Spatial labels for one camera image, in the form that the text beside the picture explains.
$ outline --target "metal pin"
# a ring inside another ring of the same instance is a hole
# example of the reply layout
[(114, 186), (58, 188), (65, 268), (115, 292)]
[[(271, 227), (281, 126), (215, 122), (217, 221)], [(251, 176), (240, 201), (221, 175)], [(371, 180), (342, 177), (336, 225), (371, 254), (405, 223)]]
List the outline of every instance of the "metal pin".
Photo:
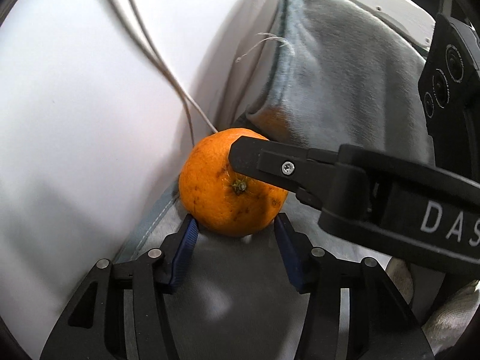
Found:
[(373, 259), (372, 257), (367, 257), (365, 260), (363, 260), (366, 266), (369, 266), (370, 268), (373, 268), (377, 266), (377, 260)]
[(97, 268), (100, 268), (100, 269), (104, 269), (106, 267), (108, 267), (108, 265), (110, 264), (110, 261), (107, 260), (107, 259), (99, 259), (97, 261)]
[(148, 251), (148, 257), (156, 259), (162, 255), (162, 251), (160, 249), (151, 249)]
[(286, 161), (283, 163), (282, 165), (282, 173), (286, 176), (290, 176), (293, 171), (295, 170), (295, 165), (290, 162), (290, 161)]
[(321, 247), (314, 247), (311, 250), (311, 255), (315, 257), (323, 257), (325, 256), (325, 251)]

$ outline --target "gray cloth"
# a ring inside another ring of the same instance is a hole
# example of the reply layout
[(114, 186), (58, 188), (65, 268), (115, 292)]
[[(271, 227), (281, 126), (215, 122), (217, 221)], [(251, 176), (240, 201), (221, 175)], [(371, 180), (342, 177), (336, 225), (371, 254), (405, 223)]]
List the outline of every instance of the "gray cloth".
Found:
[(425, 60), (348, 0), (281, 0), (277, 47), (247, 119), (272, 139), (337, 150), (360, 144), (433, 163), (417, 82)]
[(434, 354), (455, 345), (480, 303), (479, 281), (458, 290), (422, 327)]

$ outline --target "white backdrop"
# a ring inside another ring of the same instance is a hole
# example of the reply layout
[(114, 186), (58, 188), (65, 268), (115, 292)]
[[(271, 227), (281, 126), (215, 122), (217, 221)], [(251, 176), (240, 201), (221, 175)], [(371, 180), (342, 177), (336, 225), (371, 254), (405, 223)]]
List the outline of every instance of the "white backdrop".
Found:
[[(251, 0), (136, 0), (214, 118)], [(103, 0), (19, 0), (0, 27), (0, 314), (37, 359), (78, 280), (178, 174), (181, 102)], [(209, 131), (193, 113), (195, 136)]]

